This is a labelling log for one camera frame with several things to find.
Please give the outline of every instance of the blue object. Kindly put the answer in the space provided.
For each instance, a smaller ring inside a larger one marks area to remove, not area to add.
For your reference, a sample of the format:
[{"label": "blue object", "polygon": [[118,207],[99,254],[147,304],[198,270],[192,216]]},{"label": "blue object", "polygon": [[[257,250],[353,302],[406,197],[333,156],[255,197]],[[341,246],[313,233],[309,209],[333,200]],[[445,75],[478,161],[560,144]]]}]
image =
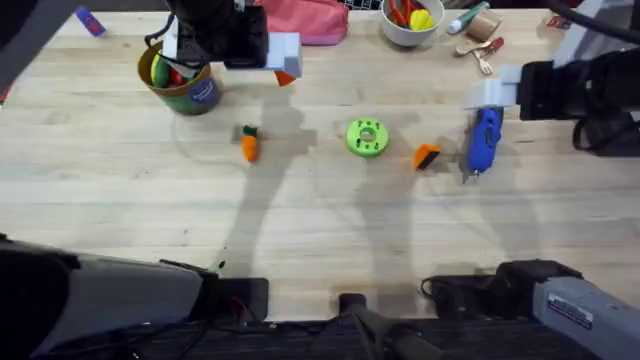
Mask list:
[{"label": "blue object", "polygon": [[78,8],[78,10],[76,10],[76,17],[93,36],[100,36],[106,30],[87,8]]},{"label": "blue object", "polygon": [[477,111],[467,154],[467,166],[473,175],[482,174],[493,164],[501,137],[503,118],[502,108],[484,108]]}]

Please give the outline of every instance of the glue gun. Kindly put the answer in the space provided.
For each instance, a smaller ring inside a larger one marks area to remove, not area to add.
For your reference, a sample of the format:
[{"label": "glue gun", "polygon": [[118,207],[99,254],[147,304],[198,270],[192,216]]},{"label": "glue gun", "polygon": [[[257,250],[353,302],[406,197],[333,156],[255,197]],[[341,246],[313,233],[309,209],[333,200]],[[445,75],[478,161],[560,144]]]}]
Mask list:
[{"label": "glue gun", "polygon": [[503,108],[483,108],[476,113],[467,154],[467,167],[475,178],[493,164],[501,137],[503,117]]}]

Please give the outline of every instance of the bowl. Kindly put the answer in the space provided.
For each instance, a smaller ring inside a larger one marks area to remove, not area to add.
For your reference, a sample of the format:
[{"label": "bowl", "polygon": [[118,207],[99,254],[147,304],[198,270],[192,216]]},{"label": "bowl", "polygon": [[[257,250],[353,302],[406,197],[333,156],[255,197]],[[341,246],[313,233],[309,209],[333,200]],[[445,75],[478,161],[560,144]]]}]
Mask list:
[{"label": "bowl", "polygon": [[[389,1],[383,0],[380,6],[380,17],[382,23],[382,32],[387,36],[391,42],[396,45],[404,47],[416,47],[425,42],[429,37],[435,34],[436,29],[442,23],[444,19],[444,5],[440,0],[412,0],[420,3],[425,9],[429,10],[429,13],[433,17],[433,27],[427,30],[411,31],[409,29],[402,28],[393,23],[387,14],[391,14],[391,8],[389,7]],[[395,0],[396,7],[402,9],[402,0]]]}]

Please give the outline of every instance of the pink bag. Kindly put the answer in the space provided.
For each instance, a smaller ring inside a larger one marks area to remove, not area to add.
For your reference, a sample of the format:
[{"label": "pink bag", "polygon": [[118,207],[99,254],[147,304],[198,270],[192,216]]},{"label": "pink bag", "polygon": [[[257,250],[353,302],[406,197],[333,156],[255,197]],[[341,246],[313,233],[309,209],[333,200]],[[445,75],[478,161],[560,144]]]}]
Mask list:
[{"label": "pink bag", "polygon": [[349,8],[337,0],[256,0],[270,32],[297,32],[303,45],[335,45],[347,34]]}]

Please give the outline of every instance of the yellow ball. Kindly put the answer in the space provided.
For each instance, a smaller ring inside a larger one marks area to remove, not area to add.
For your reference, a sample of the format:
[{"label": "yellow ball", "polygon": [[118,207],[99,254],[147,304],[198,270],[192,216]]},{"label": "yellow ball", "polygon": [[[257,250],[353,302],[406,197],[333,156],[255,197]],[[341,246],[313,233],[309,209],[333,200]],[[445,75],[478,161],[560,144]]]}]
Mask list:
[{"label": "yellow ball", "polygon": [[433,17],[429,14],[429,10],[415,10],[409,17],[409,28],[413,31],[422,31],[433,27]]}]

